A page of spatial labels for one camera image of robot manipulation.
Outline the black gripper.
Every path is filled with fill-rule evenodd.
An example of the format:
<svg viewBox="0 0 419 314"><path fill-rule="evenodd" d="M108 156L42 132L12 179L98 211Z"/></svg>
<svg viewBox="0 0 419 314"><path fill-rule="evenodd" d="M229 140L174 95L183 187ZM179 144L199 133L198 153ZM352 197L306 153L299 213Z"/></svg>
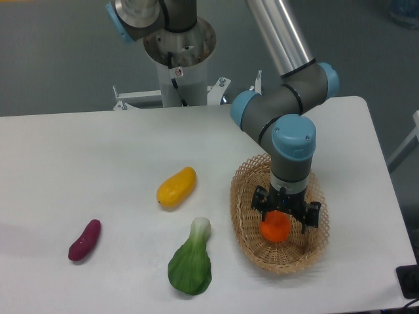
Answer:
<svg viewBox="0 0 419 314"><path fill-rule="evenodd" d="M270 175L269 191L260 185L256 186L251 208L260 212L262 222L273 210L292 215L301 223L301 234L304 234L307 226L314 228L319 226L321 209L321 203L318 201L305 202L308 182L308 175L296 182L284 181L275 175Z"/></svg>

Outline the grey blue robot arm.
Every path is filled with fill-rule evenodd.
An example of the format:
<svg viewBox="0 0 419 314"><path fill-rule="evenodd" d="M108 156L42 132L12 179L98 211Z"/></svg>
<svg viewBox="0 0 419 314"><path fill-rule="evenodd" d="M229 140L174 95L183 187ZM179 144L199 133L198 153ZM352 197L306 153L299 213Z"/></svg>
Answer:
<svg viewBox="0 0 419 314"><path fill-rule="evenodd" d="M230 108L235 124L271 158L270 186L255 189L251 206L264 217L279 211L317 227L321 204L305 200L316 127L305 113L337 94L339 78L313 57L287 1L248 1L247 7L282 80L267 94L256 81ZM164 107L220 103L224 80L208 88L205 65L216 36L195 1L110 1L105 8L123 41L143 41Z"/></svg>

